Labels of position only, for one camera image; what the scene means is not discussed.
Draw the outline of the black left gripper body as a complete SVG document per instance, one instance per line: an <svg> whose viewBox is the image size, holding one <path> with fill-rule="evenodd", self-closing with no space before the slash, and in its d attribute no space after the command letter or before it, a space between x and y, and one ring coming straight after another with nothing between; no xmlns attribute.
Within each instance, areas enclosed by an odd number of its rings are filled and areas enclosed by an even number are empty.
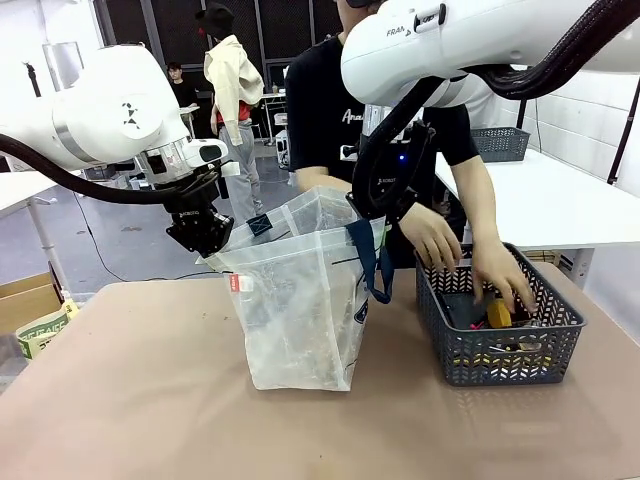
<svg viewBox="0 0 640 480"><path fill-rule="evenodd" d="M223 221L213 205L218 197L218 192L195 192L169 200L170 227L175 229L186 225L198 229L220 229Z"/></svg>

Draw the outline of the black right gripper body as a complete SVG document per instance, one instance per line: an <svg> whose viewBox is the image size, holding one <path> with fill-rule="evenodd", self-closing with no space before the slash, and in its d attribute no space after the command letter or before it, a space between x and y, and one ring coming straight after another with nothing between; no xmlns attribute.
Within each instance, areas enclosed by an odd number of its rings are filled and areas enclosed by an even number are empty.
<svg viewBox="0 0 640 480"><path fill-rule="evenodd" d="M412 182L420 169L431 134L424 122L412 122L401 132L400 140L391 140L388 132L380 134L379 130L376 128L372 133L376 154L372 203L387 213L403 194L418 194Z"/></svg>

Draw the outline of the person's right hand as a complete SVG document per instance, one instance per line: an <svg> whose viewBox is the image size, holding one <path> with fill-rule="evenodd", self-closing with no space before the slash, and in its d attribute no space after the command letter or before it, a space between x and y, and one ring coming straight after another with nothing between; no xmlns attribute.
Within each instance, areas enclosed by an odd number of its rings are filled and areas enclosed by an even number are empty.
<svg viewBox="0 0 640 480"><path fill-rule="evenodd" d="M399 221L399 227L425 264L438 271L456 269L462 257L461 246L440 214L414 203Z"/></svg>

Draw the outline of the person's left hand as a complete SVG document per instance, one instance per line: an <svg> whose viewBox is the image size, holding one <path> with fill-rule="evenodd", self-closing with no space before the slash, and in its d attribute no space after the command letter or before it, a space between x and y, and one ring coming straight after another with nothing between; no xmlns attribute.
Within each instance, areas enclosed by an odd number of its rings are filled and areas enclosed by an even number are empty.
<svg viewBox="0 0 640 480"><path fill-rule="evenodd" d="M484 284L490 283L499 291L511 313L515 312L515 295L520 298L529 313L535 313L537 310L528 280L514 256L499 239L474 241L472 281L476 303L480 303L484 298Z"/></svg>

